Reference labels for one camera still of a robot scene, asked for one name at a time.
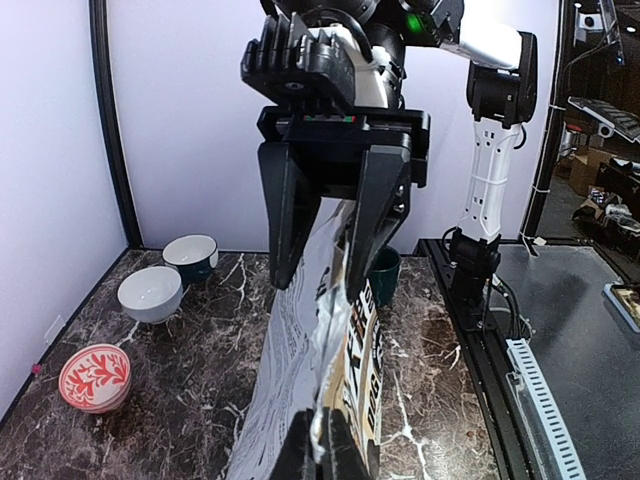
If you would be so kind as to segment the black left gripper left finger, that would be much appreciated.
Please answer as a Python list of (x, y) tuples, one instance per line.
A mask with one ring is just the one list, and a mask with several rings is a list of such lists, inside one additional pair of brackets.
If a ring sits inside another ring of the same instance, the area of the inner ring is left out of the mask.
[(320, 467), (313, 458), (310, 436), (312, 420), (313, 411), (311, 409), (299, 411), (294, 415), (270, 474), (271, 480), (316, 480), (320, 478)]

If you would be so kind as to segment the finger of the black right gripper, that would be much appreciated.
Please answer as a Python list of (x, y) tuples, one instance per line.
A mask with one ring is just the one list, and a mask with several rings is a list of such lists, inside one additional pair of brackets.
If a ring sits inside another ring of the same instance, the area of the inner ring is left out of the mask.
[(409, 213), (411, 186), (409, 150), (372, 147), (363, 157), (349, 234), (345, 288), (353, 303), (381, 249)]
[(258, 162), (269, 222), (269, 268), (274, 287), (288, 287), (316, 220), (321, 196), (298, 165), (295, 149), (265, 142)]

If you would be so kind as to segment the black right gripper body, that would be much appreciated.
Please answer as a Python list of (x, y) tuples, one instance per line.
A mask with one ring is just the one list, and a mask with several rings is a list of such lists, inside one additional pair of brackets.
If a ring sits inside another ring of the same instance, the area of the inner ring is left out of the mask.
[(296, 164), (319, 194), (354, 198), (361, 162), (373, 146), (409, 151), (411, 182), (427, 184), (430, 117), (419, 110), (358, 107), (346, 116), (293, 115), (268, 106), (257, 121), (267, 143), (287, 143)]

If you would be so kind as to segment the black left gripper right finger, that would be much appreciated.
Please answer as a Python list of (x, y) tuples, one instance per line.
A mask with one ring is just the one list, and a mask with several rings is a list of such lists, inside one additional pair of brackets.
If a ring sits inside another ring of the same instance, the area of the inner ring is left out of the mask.
[(324, 449), (319, 478), (324, 480), (369, 480), (371, 476), (351, 436), (343, 412), (323, 409), (320, 445)]

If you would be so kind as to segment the brown pet food bag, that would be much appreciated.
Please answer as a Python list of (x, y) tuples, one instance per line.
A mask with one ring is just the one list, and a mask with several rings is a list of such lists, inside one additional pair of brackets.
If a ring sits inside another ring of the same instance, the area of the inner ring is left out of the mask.
[(346, 298), (353, 204), (317, 222), (288, 287), (276, 293), (252, 401), (227, 476), (270, 479), (294, 415), (313, 411), (320, 466), (323, 409), (341, 410), (371, 476), (379, 476), (382, 334), (370, 286)]

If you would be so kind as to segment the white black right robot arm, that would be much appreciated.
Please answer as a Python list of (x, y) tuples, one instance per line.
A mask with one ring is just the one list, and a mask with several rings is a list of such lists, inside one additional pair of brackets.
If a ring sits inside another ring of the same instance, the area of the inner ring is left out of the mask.
[(526, 139), (537, 98), (535, 35), (472, 15), (460, 1), (266, 1), (261, 35), (241, 61), (244, 83), (269, 105), (258, 161), (269, 222), (270, 278), (294, 277), (325, 198), (351, 200), (346, 295), (354, 299), (424, 187), (425, 115), (401, 93), (410, 47), (469, 63), (466, 99), (474, 155), (449, 257), (451, 291), (487, 305), (500, 255), (510, 157)]

